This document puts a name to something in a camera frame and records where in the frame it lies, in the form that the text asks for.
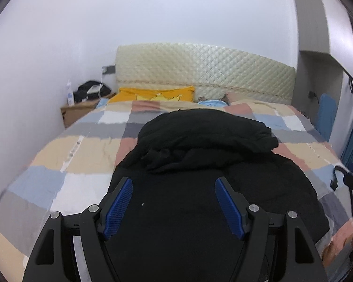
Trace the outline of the black puffer jacket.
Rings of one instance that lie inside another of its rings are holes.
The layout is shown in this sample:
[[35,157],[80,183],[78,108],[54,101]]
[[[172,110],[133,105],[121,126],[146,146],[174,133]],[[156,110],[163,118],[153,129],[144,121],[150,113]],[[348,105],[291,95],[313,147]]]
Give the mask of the black puffer jacket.
[[276,154],[263,123],[218,110],[159,115],[116,166],[109,192],[130,178],[132,198],[116,235],[106,242],[120,281],[231,281],[244,249],[215,196],[221,176],[249,204],[295,211],[314,245],[329,231],[304,172]]

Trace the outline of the plaid patchwork duvet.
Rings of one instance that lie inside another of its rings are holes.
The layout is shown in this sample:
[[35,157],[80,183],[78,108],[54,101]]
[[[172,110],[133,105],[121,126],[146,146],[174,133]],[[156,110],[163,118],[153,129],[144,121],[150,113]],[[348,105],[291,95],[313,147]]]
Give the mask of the plaid patchwork duvet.
[[[107,192],[115,167],[136,145],[140,129],[161,113],[189,110],[186,101],[112,102],[93,110],[49,142],[0,196],[0,271],[21,281],[35,241],[52,211],[79,213]],[[242,100],[224,107],[233,115],[263,122],[278,138],[275,152],[291,159],[308,177],[330,229],[319,252],[340,253],[353,235],[348,187],[332,190],[335,152],[293,106]]]

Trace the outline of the blue fabric chair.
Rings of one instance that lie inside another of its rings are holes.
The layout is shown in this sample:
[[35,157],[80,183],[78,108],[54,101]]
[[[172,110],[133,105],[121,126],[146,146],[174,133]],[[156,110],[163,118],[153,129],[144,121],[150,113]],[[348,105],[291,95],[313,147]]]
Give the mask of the blue fabric chair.
[[316,130],[327,141],[329,141],[332,133],[336,113],[337,105],[335,100],[328,94],[323,93],[319,98]]

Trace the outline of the wooden nightstand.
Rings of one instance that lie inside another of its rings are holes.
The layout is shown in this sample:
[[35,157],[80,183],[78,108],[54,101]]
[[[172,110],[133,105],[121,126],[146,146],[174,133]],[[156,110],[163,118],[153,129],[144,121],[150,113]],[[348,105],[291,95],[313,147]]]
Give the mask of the wooden nightstand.
[[109,94],[100,99],[94,99],[91,101],[82,101],[75,104],[74,106],[62,106],[60,108],[60,112],[62,115],[64,127],[65,128],[70,127],[74,122],[84,117],[84,115],[96,109],[101,99],[109,100],[114,95],[116,95],[116,93]]

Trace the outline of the grey wardrobe cabinet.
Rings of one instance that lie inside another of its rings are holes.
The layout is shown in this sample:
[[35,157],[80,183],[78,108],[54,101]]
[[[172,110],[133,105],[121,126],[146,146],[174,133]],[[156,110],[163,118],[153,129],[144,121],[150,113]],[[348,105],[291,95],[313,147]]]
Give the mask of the grey wardrobe cabinet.
[[298,49],[317,70],[310,85],[337,98],[353,94],[353,26],[339,0],[294,0]]

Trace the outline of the light blue pillow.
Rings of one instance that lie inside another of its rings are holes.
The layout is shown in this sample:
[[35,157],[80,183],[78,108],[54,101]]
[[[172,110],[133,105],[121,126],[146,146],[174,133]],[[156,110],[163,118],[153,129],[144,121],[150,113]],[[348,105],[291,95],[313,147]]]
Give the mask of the light blue pillow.
[[204,100],[204,101],[199,101],[198,104],[202,106],[216,107],[216,108],[223,108],[228,106],[226,102],[221,100]]

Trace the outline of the beige pillow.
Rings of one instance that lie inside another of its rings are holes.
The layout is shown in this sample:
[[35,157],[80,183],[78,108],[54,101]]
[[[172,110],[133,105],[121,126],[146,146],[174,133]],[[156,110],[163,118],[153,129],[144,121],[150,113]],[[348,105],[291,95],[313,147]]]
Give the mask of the beige pillow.
[[236,92],[227,92],[225,93],[225,98],[229,105],[232,105],[236,102],[243,102],[243,101],[250,101],[253,98],[249,97],[248,95],[236,93]]

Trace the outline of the white spray bottle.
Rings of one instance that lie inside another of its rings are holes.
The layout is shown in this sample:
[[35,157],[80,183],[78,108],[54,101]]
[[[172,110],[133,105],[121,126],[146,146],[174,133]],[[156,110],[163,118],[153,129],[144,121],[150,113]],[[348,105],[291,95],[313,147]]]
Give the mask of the white spray bottle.
[[74,94],[72,90],[72,84],[70,81],[67,82],[67,104],[68,106],[74,106]]

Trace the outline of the black bag on nightstand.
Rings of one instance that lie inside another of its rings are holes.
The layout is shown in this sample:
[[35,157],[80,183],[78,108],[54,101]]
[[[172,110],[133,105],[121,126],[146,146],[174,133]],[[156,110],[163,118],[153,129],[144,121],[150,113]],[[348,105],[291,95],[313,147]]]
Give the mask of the black bag on nightstand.
[[75,103],[83,101],[93,101],[111,94],[111,89],[105,84],[89,80],[78,87],[73,92]]

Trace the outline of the yellow crown pillow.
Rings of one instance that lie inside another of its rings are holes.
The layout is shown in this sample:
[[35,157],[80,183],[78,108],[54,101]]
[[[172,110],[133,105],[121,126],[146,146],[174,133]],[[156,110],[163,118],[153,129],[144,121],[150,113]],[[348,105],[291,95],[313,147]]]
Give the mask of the yellow crown pillow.
[[113,96],[108,102],[124,101],[194,101],[195,88],[193,86],[181,89],[152,90],[119,88],[118,94]]

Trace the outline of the cream quilted headboard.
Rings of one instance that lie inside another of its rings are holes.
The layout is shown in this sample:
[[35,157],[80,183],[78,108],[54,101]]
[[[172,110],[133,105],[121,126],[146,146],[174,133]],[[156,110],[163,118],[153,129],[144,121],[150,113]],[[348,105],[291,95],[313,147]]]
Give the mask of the cream quilted headboard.
[[141,43],[116,50],[119,87],[195,88],[195,98],[235,94],[291,104],[296,70],[276,60],[232,48],[192,43]]

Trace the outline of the wall power outlet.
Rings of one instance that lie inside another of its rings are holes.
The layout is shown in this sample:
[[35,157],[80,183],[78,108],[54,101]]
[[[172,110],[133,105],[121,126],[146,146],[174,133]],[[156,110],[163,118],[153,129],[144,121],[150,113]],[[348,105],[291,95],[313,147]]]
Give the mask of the wall power outlet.
[[103,74],[115,74],[116,73],[116,65],[103,66],[102,73]]

